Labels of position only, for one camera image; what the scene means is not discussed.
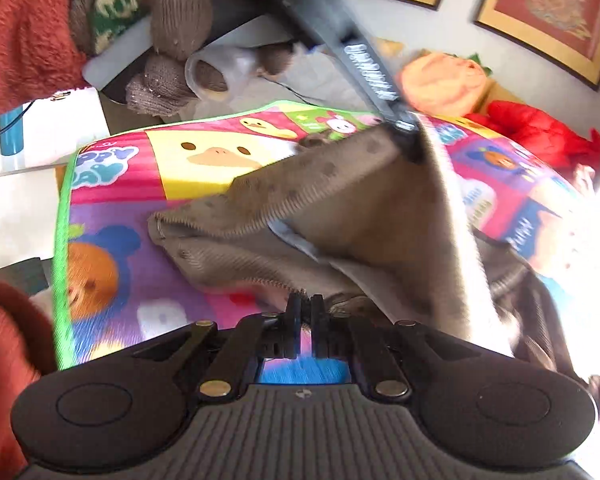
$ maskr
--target brown garment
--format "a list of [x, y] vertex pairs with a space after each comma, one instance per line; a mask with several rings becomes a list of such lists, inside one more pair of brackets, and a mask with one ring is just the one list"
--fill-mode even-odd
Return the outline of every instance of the brown garment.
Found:
[[157, 212], [150, 236], [198, 288], [251, 284], [279, 307], [290, 290], [322, 294], [332, 309], [417, 320], [579, 380], [546, 287], [508, 244], [474, 238], [422, 121], [422, 164], [378, 126]]

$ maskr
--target cartoon mat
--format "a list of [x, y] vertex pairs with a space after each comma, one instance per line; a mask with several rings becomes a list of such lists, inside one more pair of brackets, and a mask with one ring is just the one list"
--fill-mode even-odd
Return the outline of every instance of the cartoon mat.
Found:
[[[564, 266], [561, 234], [577, 195], [510, 140], [465, 120], [433, 118], [474, 226], [508, 240], [543, 275]], [[268, 310], [251, 294], [196, 290], [149, 240], [148, 216], [206, 194], [294, 153], [321, 132], [332, 139], [376, 124], [367, 112], [293, 102], [214, 120], [168, 124], [99, 140], [69, 164], [61, 193], [54, 303], [61, 368], [125, 348], [199, 319], [220, 328]], [[307, 341], [303, 342], [307, 351]], [[294, 370], [291, 375], [285, 371]], [[307, 357], [267, 364], [264, 381], [338, 382], [341, 363]]]

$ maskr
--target knitted glove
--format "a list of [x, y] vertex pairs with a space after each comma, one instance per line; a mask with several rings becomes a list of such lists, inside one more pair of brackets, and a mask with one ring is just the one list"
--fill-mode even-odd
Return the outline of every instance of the knitted glove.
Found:
[[[212, 24], [211, 0], [71, 0], [69, 27], [78, 49], [97, 56], [147, 13], [155, 53], [144, 73], [126, 87], [128, 106], [142, 113], [169, 116], [196, 96], [184, 78], [184, 62], [205, 43]], [[290, 44], [259, 47], [260, 69], [281, 73], [290, 63]], [[196, 80], [203, 88], [227, 90], [222, 75], [198, 63]]]

